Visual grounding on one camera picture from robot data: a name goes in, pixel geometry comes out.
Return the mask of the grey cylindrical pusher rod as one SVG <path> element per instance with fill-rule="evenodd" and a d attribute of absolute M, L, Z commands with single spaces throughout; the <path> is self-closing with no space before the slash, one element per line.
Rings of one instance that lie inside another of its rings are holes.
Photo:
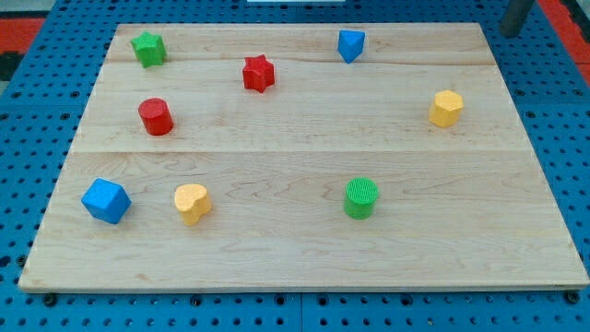
<path fill-rule="evenodd" d="M 499 23 L 504 38 L 515 38 L 522 30 L 535 0 L 509 0 Z"/>

